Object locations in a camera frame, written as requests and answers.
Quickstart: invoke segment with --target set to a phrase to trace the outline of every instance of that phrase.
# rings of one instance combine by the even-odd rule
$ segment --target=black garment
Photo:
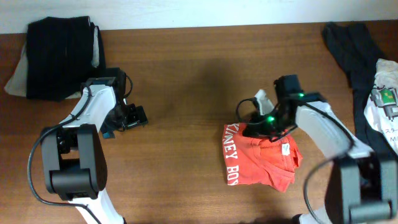
[[[374,85],[376,62],[386,56],[362,23],[348,27],[328,23],[322,31],[322,37],[353,89],[356,137],[375,151],[392,150],[385,137],[370,127],[364,115],[364,108]]]
[[[95,25],[88,16],[71,19],[47,17],[28,25],[27,98],[60,101],[80,90],[80,83],[105,69],[98,30],[100,63],[93,59]]]

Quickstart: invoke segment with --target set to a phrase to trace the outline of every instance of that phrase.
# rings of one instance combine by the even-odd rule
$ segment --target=red garment
[[[224,125],[228,185],[262,183],[285,192],[303,159],[296,142],[291,135],[276,142],[247,138],[242,135],[245,128],[244,123]]]

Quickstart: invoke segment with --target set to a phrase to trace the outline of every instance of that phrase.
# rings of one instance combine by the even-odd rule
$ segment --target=robotic arm
[[[101,130],[104,138],[114,138],[113,131],[145,125],[147,118],[143,107],[126,105],[126,74],[122,71],[116,77],[91,78],[83,87],[81,99],[70,115],[58,126],[44,129],[39,138],[45,186],[71,206],[80,205],[76,208],[87,223],[123,224],[126,221],[114,209],[105,189],[108,171],[98,132]],[[71,151],[78,151],[79,158],[64,159],[63,155]],[[46,203],[33,188],[30,166],[31,162],[31,190]]]
[[[294,128],[304,130],[326,161],[314,168],[304,186],[310,214],[299,223],[364,223],[394,218],[397,211],[397,161],[390,149],[373,150],[353,136],[333,114],[319,93],[304,93],[296,75],[274,82],[278,104],[260,90],[252,101],[257,111],[251,115],[243,134],[277,141]],[[328,162],[333,168],[326,190],[325,206],[313,211],[307,197],[311,176]]]

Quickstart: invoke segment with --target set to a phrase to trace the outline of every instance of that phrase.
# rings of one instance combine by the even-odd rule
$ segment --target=white label
[[[282,144],[282,155],[284,156],[290,155],[290,144],[288,143]]]

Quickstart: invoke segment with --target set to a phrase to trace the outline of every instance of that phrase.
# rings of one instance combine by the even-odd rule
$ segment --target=red cloth
[[[246,124],[224,126],[223,154],[228,185],[270,185],[285,192],[294,183],[294,169],[303,159],[296,142],[286,137],[270,142],[268,139],[247,138],[242,135]]]

